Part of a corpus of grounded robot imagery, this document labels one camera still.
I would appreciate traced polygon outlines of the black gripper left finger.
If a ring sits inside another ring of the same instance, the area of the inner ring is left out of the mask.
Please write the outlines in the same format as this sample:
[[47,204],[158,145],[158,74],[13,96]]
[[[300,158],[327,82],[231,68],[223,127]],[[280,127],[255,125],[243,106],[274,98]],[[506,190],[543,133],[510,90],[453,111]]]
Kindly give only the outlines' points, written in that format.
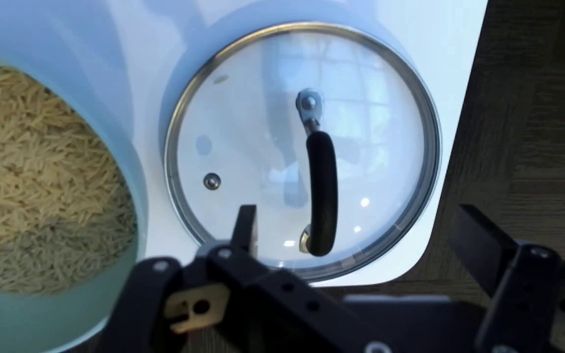
[[333,353],[323,321],[323,296],[284,268],[251,255],[257,208],[241,206],[231,237],[206,255],[206,272],[229,290],[215,325],[241,353]]

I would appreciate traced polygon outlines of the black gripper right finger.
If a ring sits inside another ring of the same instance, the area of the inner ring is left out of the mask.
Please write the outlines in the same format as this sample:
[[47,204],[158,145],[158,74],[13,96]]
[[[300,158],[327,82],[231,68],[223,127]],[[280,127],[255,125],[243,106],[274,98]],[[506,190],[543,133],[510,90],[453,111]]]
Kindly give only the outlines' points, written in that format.
[[451,247],[490,298],[478,325],[478,353],[543,353],[557,306],[561,257],[518,243],[470,204],[453,215]]

